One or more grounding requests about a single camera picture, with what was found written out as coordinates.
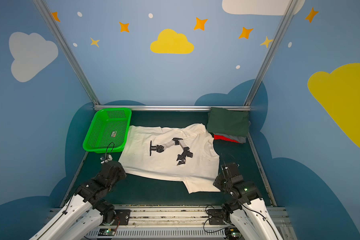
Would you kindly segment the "white printed t shirt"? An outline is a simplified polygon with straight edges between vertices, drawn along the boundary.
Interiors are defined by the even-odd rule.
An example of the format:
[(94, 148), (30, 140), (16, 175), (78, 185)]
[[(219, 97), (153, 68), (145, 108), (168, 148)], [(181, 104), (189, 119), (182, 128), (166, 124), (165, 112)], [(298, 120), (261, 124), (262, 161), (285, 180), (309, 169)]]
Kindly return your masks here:
[(128, 174), (183, 182), (188, 192), (218, 192), (220, 157), (203, 124), (185, 128), (131, 126), (119, 162)]

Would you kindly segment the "green plastic perforated basket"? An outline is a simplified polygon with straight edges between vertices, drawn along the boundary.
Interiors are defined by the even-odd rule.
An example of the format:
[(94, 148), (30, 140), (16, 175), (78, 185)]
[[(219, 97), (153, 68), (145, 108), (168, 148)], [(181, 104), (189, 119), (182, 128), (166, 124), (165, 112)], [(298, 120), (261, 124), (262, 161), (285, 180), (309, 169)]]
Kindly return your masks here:
[[(124, 150), (132, 118), (128, 108), (111, 108), (98, 111), (91, 122), (83, 142), (83, 149), (97, 154), (119, 153)], [(117, 131), (115, 138), (111, 133)]]

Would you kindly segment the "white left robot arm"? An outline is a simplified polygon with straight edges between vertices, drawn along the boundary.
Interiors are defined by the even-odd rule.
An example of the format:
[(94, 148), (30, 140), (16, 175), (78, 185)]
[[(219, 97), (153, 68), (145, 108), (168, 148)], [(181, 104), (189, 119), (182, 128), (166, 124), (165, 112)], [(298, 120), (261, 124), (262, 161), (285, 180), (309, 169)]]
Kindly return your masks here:
[(104, 197), (126, 177), (121, 163), (103, 163), (101, 171), (81, 184), (61, 210), (31, 239), (80, 240), (95, 227), (112, 225), (118, 217), (114, 205)]

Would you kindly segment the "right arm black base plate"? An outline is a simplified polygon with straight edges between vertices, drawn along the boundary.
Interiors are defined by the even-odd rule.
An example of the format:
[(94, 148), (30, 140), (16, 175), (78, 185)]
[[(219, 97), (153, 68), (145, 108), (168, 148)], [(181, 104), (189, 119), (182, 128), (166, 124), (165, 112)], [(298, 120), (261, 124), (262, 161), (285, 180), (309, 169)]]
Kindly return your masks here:
[(230, 224), (229, 216), (222, 209), (207, 209), (207, 215), (209, 217), (209, 225), (228, 225)]

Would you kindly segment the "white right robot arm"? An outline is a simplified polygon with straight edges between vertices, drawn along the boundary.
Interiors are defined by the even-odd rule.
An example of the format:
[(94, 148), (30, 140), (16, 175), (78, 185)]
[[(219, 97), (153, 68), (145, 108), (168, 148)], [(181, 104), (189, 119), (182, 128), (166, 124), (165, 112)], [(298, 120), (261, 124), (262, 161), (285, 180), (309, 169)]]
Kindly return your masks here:
[(264, 198), (252, 181), (244, 180), (239, 165), (221, 166), (213, 185), (232, 199), (222, 205), (222, 218), (232, 224), (245, 240), (281, 240)]

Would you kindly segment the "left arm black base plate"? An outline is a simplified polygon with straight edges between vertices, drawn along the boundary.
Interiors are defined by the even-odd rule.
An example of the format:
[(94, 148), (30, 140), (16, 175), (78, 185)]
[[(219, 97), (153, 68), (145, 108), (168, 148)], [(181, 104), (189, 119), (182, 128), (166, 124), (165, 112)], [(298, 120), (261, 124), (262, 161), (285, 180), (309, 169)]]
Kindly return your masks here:
[(129, 223), (131, 210), (111, 210), (103, 216), (103, 226), (126, 226)]

